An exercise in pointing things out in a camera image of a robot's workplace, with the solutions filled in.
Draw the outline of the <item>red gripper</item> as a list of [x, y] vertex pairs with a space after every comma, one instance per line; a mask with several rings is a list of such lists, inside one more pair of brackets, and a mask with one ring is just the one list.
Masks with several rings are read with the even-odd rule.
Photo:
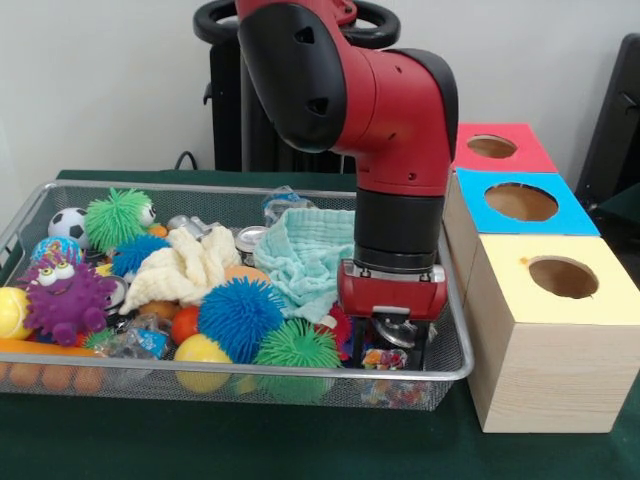
[[[400, 316], [410, 321], [435, 321], [447, 301], [447, 279], [441, 265], [428, 272], [398, 274], [370, 270], [343, 260], [337, 273], [339, 303], [354, 318], [352, 367], [362, 367], [367, 318]], [[427, 370], [436, 326], [424, 327], [421, 370]]]

